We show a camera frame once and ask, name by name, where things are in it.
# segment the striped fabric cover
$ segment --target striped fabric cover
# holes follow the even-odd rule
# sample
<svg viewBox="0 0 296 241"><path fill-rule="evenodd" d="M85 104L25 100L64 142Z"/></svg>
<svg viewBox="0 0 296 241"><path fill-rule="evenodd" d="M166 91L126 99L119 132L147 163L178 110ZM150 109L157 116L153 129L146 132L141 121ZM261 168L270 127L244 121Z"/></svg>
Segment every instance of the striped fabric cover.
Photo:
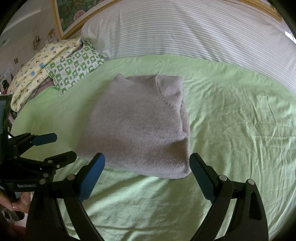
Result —
<svg viewBox="0 0 296 241"><path fill-rule="evenodd" d="M122 0L89 19L82 35L107 59L200 57L260 72L296 93L296 45L222 0Z"/></svg>

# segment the pink flower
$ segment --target pink flower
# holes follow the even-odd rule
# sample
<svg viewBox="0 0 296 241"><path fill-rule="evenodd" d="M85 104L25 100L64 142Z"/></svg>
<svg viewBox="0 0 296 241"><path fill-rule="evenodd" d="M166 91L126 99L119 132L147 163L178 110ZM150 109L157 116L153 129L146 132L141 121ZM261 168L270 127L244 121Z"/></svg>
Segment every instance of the pink flower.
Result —
<svg viewBox="0 0 296 241"><path fill-rule="evenodd" d="M73 20L76 21L77 19L79 19L83 14L85 14L85 11L80 9L77 11L77 13L75 13Z"/></svg>

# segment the gray sweater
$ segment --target gray sweater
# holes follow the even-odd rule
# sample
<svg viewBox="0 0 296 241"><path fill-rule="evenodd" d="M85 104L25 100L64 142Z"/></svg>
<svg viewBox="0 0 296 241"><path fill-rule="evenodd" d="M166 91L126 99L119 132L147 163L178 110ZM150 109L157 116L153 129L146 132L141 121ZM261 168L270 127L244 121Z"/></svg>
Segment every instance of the gray sweater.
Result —
<svg viewBox="0 0 296 241"><path fill-rule="evenodd" d="M189 168L190 129L183 79L118 74L98 99L75 149L91 160L142 175L182 178Z"/></svg>

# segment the wall picture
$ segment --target wall picture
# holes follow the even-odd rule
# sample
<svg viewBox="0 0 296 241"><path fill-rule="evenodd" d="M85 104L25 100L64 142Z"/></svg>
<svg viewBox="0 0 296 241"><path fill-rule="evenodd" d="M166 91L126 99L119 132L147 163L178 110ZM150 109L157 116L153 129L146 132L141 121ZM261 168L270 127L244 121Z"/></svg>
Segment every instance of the wall picture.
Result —
<svg viewBox="0 0 296 241"><path fill-rule="evenodd" d="M120 0L52 0L59 39L73 35L98 12Z"/></svg>

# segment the blue gripper pad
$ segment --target blue gripper pad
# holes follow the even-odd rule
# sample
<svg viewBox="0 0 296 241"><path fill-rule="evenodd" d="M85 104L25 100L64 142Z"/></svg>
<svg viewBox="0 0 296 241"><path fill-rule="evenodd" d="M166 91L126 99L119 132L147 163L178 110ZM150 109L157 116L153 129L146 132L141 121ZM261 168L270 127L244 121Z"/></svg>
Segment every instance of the blue gripper pad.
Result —
<svg viewBox="0 0 296 241"><path fill-rule="evenodd" d="M105 167L105 156L101 153L97 153L91 160L90 164L92 162L92 166L80 184L80 194L78 199L81 203L91 195L91 192Z"/></svg>
<svg viewBox="0 0 296 241"><path fill-rule="evenodd" d="M55 142L56 140L57 140L57 135L55 133L50 133L50 134L34 137L32 140L32 144L35 146L41 146L44 144Z"/></svg>
<svg viewBox="0 0 296 241"><path fill-rule="evenodd" d="M207 175L204 167L200 163L201 157L197 153L191 154L189 158L189 166L192 170L193 175L195 176L195 179L202 190L202 193L205 197L205 199L210 200L211 203L214 203L216 200L216 197L214 195L215 192L215 185Z"/></svg>

